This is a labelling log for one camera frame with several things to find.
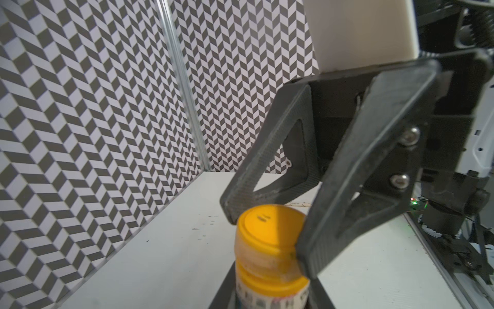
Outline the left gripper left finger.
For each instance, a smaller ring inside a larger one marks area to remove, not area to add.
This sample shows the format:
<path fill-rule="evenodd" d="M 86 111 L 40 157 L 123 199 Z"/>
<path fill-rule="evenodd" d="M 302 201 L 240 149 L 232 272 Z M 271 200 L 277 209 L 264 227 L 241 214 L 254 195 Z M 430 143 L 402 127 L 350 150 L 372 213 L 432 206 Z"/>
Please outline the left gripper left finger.
<path fill-rule="evenodd" d="M 233 262 L 208 309 L 236 309 L 235 281 L 235 262 Z"/>

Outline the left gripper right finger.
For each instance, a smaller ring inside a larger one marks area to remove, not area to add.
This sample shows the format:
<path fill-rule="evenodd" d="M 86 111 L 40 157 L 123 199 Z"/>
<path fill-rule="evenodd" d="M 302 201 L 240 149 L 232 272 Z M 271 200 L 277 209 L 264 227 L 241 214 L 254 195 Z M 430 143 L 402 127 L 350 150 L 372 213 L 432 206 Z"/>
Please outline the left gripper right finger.
<path fill-rule="evenodd" d="M 325 291 L 319 279 L 311 280 L 308 296 L 308 308 L 310 309 L 335 309 L 328 293 Z"/>

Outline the orange jar lid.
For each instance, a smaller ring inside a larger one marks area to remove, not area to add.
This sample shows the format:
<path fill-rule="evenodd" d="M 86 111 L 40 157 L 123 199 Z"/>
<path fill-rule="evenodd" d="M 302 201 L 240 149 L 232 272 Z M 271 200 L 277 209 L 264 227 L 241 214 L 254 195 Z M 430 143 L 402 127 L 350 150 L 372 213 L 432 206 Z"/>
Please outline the orange jar lid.
<path fill-rule="evenodd" d="M 284 205 L 260 205 L 237 221 L 235 259 L 249 275 L 288 283 L 302 277 L 295 250 L 306 215 Z"/>

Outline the orange paint jar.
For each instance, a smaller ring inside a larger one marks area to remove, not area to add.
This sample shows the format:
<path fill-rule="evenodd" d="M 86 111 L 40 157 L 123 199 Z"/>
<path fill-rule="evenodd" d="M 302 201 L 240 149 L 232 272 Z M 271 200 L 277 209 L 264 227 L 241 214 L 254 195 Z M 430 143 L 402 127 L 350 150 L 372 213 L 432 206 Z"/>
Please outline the orange paint jar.
<path fill-rule="evenodd" d="M 305 308 L 310 280 L 301 276 L 291 282 L 262 279 L 235 266 L 235 308 Z"/>

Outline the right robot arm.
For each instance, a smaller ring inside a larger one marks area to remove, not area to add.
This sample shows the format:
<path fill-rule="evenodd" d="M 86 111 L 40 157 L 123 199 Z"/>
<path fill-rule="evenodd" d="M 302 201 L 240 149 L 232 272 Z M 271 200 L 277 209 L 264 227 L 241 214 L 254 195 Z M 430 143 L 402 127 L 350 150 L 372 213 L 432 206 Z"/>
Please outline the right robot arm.
<path fill-rule="evenodd" d="M 234 225 L 248 209 L 318 192 L 295 264 L 315 279 L 356 238 L 403 214 L 414 184 L 460 213 L 481 208 L 485 173 L 460 170 L 493 77 L 493 54 L 461 46 L 481 1 L 305 1 L 319 73 L 287 82 L 225 189 Z"/>

